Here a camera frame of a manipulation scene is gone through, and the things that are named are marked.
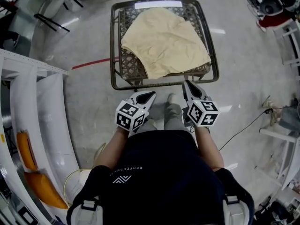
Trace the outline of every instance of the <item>red tape on floor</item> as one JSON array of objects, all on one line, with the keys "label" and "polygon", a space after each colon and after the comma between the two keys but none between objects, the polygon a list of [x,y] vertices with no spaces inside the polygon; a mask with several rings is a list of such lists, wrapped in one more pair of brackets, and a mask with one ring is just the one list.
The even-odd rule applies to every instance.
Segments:
[{"label": "red tape on floor", "polygon": [[72,67],[72,70],[77,69],[77,68],[82,68],[82,67],[85,67],[85,66],[88,66],[88,65],[93,65],[93,64],[96,64],[96,63],[107,62],[107,61],[110,61],[110,58],[105,58],[105,59],[101,59],[101,60],[97,60],[97,61],[77,65],[75,67]]}]

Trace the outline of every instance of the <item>black cable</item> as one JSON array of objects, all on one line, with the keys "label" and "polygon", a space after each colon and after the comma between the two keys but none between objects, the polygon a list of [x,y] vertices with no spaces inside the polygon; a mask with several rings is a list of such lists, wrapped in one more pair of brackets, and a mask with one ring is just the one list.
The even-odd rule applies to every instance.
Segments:
[{"label": "black cable", "polygon": [[245,127],[243,130],[239,131],[237,134],[233,135],[224,145],[223,147],[219,150],[221,151],[225,146],[226,144],[228,144],[236,135],[240,134],[242,131],[244,131],[246,128],[250,127],[252,123],[254,123],[260,116],[262,116],[264,113],[265,114],[269,114],[269,113],[272,113],[273,110],[279,110],[279,109],[284,109],[284,108],[288,108],[288,107],[295,107],[294,105],[292,106],[285,106],[285,107],[281,107],[281,108],[269,108],[269,109],[266,109],[265,111],[263,111],[257,118],[255,118],[247,127]]},{"label": "black cable", "polygon": [[237,134],[233,135],[224,145],[223,147],[219,150],[221,151],[226,144],[228,144],[236,135],[240,134],[242,131],[244,131],[246,128],[250,127],[252,123],[254,123],[260,116],[262,116],[266,111],[263,111],[257,118],[255,118],[247,127],[245,127],[243,130],[239,131]]}]

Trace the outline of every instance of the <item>foot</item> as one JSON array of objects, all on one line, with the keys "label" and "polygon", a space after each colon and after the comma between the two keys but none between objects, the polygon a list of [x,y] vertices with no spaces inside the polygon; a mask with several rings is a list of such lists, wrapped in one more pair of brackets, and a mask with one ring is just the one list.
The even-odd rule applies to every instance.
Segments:
[{"label": "foot", "polygon": [[178,104],[178,97],[175,93],[170,93],[168,96],[169,104]]},{"label": "foot", "polygon": [[259,21],[256,22],[257,26],[263,31],[263,32],[266,32],[267,29],[262,27],[260,24],[259,24]]},{"label": "foot", "polygon": [[17,47],[19,39],[20,39],[20,35],[18,35],[17,39],[14,41],[14,48]]}]

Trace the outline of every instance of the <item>concrete floor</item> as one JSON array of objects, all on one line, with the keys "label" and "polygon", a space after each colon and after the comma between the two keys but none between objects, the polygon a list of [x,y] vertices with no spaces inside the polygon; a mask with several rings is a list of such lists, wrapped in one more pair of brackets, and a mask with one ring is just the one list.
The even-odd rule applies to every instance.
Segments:
[{"label": "concrete floor", "polygon": [[[121,1],[128,0],[88,0],[82,2],[84,8],[69,1],[72,8],[66,11],[62,7],[54,20],[71,31],[48,30],[40,59],[70,70],[76,65],[109,58],[111,6]],[[289,105],[292,94],[299,94],[299,82],[295,80],[297,70],[282,65],[282,53],[285,57],[292,54],[279,49],[273,31],[263,33],[256,26],[246,0],[198,1],[211,31],[220,70],[217,82],[202,87],[223,111],[211,129],[221,148],[262,113],[261,104],[268,95],[277,106]],[[95,151],[109,142],[116,129],[117,105],[133,93],[111,87],[109,66],[109,62],[103,62],[71,70],[65,80],[69,130],[81,168],[92,167]],[[170,92],[177,93],[182,107],[185,106],[180,86],[154,90],[156,107],[166,101]],[[158,115],[157,119],[159,128],[163,118]],[[235,167],[231,172],[252,194],[256,205],[278,189],[254,170],[256,165],[265,167],[270,156],[280,154],[282,149],[281,141],[259,134],[259,128],[269,122],[269,115],[261,116],[222,150],[225,165]],[[268,168],[274,172],[276,167],[271,163]]]}]

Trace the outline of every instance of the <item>beige cloth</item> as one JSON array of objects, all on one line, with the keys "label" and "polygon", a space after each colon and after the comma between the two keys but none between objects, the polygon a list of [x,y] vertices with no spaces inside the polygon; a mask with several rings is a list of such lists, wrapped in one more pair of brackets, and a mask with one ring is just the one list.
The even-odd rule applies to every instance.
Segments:
[{"label": "beige cloth", "polygon": [[141,60],[149,79],[184,72],[210,61],[192,24],[163,7],[140,13],[121,43]]}]

